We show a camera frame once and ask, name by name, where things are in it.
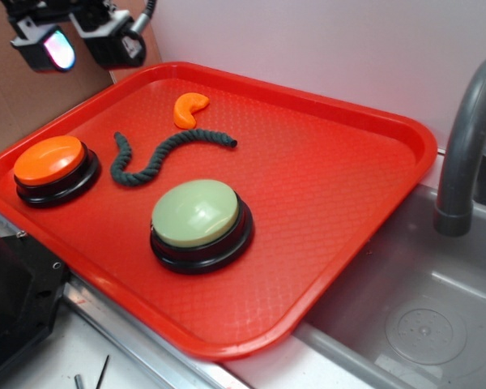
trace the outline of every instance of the green button top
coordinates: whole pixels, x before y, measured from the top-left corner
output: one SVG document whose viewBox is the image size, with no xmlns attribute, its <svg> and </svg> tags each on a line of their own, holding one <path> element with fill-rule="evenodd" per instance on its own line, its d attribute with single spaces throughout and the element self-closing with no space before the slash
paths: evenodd
<svg viewBox="0 0 486 389">
<path fill-rule="evenodd" d="M 174 187 L 153 208 L 151 222 L 170 246 L 190 248 L 222 237 L 236 222 L 236 193 L 215 180 L 196 180 Z"/>
</svg>

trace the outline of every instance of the rope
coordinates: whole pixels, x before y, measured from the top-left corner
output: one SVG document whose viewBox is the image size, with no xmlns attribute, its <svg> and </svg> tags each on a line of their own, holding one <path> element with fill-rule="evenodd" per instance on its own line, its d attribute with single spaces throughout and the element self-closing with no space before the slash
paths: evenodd
<svg viewBox="0 0 486 389">
<path fill-rule="evenodd" d="M 114 135 L 119 153 L 110 167 L 112 178 L 118 184 L 123 186 L 139 186 L 151 181 L 159 173 L 164 158 L 175 148 L 185 143 L 203 141 L 209 143 L 217 143 L 221 146 L 234 148 L 237 141 L 232 139 L 224 132 L 209 131 L 209 130 L 186 130 L 167 138 L 162 142 L 153 152 L 149 163 L 144 170 L 138 173 L 126 173 L 124 169 L 131 161 L 132 150 L 128 143 L 128 139 L 116 132 Z"/>
</svg>

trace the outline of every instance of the red tray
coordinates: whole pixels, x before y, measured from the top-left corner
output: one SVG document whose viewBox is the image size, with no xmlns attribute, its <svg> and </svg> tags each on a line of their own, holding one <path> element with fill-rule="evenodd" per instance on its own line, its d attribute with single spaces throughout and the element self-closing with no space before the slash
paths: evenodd
<svg viewBox="0 0 486 389">
<path fill-rule="evenodd" d="M 195 114 L 198 127 L 229 133 L 236 149 L 184 145 L 148 185 L 114 183 L 114 132 L 134 149 L 128 170 L 142 169 L 155 147 L 179 131 L 173 105 L 185 92 L 209 96 L 210 105 Z M 28 147 L 55 135 L 81 139 L 103 171 L 70 203 L 27 207 L 15 193 L 13 165 Z M 220 361 L 289 334 L 436 151 L 432 134 L 407 118 L 168 63 L 106 89 L 0 154 L 0 212 L 178 348 Z M 179 275 L 151 251 L 151 210 L 166 191 L 198 178 L 225 182 L 243 198 L 255 236 L 226 268 Z"/>
</svg>

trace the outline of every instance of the stainless steel sink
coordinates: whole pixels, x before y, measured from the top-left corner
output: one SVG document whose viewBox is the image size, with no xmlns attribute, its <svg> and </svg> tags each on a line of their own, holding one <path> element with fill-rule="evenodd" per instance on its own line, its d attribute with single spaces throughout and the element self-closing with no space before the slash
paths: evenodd
<svg viewBox="0 0 486 389">
<path fill-rule="evenodd" d="M 418 186 L 296 336 L 382 387 L 486 388 L 486 207 L 475 205 L 469 234 L 443 237 L 435 197 Z"/>
</svg>

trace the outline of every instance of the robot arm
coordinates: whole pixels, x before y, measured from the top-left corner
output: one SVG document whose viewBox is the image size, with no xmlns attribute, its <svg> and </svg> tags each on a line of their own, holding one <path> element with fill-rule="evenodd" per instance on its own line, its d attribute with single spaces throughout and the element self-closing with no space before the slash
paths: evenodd
<svg viewBox="0 0 486 389">
<path fill-rule="evenodd" d="M 134 21 L 129 11 L 109 0 L 1 0 L 17 33 L 11 42 L 35 71 L 68 71 L 75 64 L 70 42 L 57 23 L 70 21 L 96 62 L 107 70 L 144 63 L 141 37 L 151 20 L 156 0 Z"/>
</svg>

